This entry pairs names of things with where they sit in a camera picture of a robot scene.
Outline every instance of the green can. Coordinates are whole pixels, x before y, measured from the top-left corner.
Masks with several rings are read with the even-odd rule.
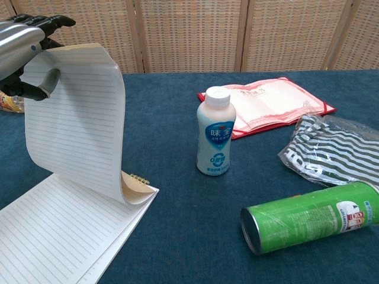
[[[379,190],[365,182],[243,208],[242,231],[257,255],[379,223]]]

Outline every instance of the black and white striped fabric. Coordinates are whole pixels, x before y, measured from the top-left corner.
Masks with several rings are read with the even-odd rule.
[[[330,186],[364,180],[379,186],[379,132],[356,122],[305,115],[279,156],[313,182]]]

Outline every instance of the bottle cap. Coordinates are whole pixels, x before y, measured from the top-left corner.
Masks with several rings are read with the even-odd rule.
[[[210,87],[205,92],[205,102],[209,104],[211,107],[227,107],[230,103],[230,92],[225,87]]]

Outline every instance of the blue table surface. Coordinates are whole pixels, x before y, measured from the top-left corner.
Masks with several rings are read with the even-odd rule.
[[[379,130],[379,70],[124,75],[122,169],[160,192],[100,283],[378,283],[379,227],[255,256],[240,227],[243,207],[321,189],[277,154],[294,126],[232,141],[219,177],[196,166],[197,92],[286,76],[337,107],[333,114]],[[0,209],[51,173],[30,159],[24,116],[0,111]]]

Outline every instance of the robotic hand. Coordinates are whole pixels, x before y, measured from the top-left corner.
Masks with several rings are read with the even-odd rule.
[[[62,26],[71,27],[75,21],[66,16],[52,17],[16,15],[0,21],[0,90],[8,96],[41,101],[50,96],[59,80],[59,71],[50,70],[40,86],[22,82],[24,66],[42,50],[63,46],[48,38]]]

